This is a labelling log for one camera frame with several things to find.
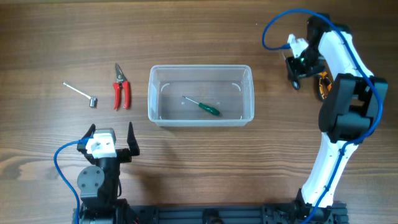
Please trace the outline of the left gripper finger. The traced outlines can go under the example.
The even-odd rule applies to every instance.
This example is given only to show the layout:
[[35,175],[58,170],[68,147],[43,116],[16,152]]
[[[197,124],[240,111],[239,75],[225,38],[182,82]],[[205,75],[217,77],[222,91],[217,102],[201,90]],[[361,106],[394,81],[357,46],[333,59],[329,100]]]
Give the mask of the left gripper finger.
[[85,135],[82,137],[82,139],[84,138],[90,138],[93,136],[93,133],[96,131],[96,126],[95,124],[92,124],[90,126],[90,128],[88,129],[88,131],[85,133]]
[[127,131],[127,144],[129,146],[131,156],[140,155],[140,149],[136,137],[134,135],[134,129],[131,122],[129,122],[128,131]]

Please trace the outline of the black red screwdriver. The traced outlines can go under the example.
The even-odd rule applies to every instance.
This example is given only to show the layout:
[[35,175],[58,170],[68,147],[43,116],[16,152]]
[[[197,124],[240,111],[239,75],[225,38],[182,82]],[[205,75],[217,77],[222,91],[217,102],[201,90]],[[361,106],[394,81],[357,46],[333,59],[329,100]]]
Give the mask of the black red screwdriver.
[[286,67],[287,67],[287,78],[291,82],[292,87],[295,90],[300,89],[300,83],[299,83],[299,78],[298,75],[296,74],[296,71],[294,70],[293,62],[294,62],[294,57],[293,56],[288,56],[284,57]]

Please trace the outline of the green handled screwdriver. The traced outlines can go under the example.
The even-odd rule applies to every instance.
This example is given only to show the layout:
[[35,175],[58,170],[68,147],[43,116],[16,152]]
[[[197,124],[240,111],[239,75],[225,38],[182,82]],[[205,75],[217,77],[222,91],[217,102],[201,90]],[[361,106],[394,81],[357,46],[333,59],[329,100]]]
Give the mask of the green handled screwdriver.
[[199,108],[205,110],[206,112],[208,112],[208,113],[210,113],[212,115],[219,116],[221,114],[219,110],[217,110],[216,108],[214,108],[212,106],[208,106],[208,105],[206,105],[206,104],[204,104],[202,102],[196,102],[196,101],[194,101],[194,100],[192,100],[192,99],[190,99],[190,98],[188,98],[186,96],[182,96],[182,97],[185,98],[188,101],[191,101],[192,103],[197,104]]

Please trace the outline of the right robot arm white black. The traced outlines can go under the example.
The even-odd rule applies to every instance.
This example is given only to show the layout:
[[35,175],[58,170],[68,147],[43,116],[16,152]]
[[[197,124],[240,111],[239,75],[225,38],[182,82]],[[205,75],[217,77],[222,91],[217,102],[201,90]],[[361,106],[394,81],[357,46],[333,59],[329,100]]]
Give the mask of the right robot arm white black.
[[330,71],[333,79],[318,117],[320,150],[301,189],[304,203],[326,208],[349,158],[380,122],[388,84],[366,68],[349,27],[332,23],[327,14],[308,19],[306,39],[291,34],[287,43],[292,51],[285,60],[288,79],[296,90],[301,78]]

